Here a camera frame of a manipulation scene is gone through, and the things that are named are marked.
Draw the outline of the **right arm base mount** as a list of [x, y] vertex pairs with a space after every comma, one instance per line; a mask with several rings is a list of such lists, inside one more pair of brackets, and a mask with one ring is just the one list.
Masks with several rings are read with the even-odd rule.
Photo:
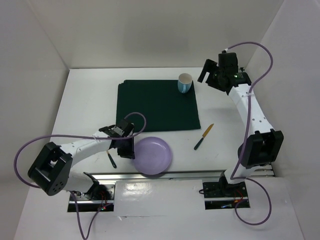
[[198, 191], [204, 197], [206, 210], [226, 210], [238, 208], [250, 208], [247, 188], [244, 182], [235, 188], [221, 190], [218, 182], [203, 182], [202, 189]]

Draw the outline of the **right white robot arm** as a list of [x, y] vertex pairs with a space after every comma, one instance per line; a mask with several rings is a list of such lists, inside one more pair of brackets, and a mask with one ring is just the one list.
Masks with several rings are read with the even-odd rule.
[[245, 138], [237, 150], [238, 162], [222, 174], [218, 190], [230, 196], [236, 184], [243, 182], [255, 170], [273, 163], [284, 141], [282, 131], [275, 130], [263, 113], [253, 91], [249, 75], [239, 70], [234, 52], [222, 52], [218, 61], [207, 59], [198, 82], [226, 93], [235, 104], [245, 125]]

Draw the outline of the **dark green cloth napkin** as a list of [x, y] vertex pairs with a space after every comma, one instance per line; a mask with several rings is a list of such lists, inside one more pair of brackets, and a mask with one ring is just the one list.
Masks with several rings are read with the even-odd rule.
[[181, 93], [177, 80], [124, 80], [117, 88], [116, 121], [133, 112], [145, 116], [145, 133], [201, 128], [194, 85]]

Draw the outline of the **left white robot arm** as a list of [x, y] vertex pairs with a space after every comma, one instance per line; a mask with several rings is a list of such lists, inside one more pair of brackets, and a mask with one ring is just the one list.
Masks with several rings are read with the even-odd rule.
[[47, 143], [28, 170], [31, 178], [48, 196], [60, 191], [82, 194], [86, 199], [99, 199], [106, 187], [90, 173], [72, 173], [71, 168], [82, 160], [100, 152], [116, 149], [122, 158], [134, 159], [135, 126], [126, 119], [116, 125], [100, 128], [91, 139], [68, 144]]

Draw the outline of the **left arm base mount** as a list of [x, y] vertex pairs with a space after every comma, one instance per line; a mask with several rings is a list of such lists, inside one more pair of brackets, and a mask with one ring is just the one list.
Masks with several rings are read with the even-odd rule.
[[82, 192], [72, 191], [80, 213], [93, 213], [99, 208], [102, 208], [101, 212], [114, 211], [116, 182], [101, 180], [99, 184], [103, 187], [100, 187], [92, 196]]

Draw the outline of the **purple plate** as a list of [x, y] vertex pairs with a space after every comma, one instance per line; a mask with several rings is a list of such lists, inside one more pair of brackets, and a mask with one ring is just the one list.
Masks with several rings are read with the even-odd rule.
[[171, 164], [173, 153], [170, 146], [159, 137], [146, 137], [134, 145], [135, 169], [144, 175], [158, 175]]

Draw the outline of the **light blue mug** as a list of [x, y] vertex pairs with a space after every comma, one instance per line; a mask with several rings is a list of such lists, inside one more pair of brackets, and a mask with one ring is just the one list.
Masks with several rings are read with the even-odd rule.
[[178, 76], [177, 87], [178, 91], [182, 94], [187, 93], [192, 85], [193, 78], [188, 73], [182, 73]]

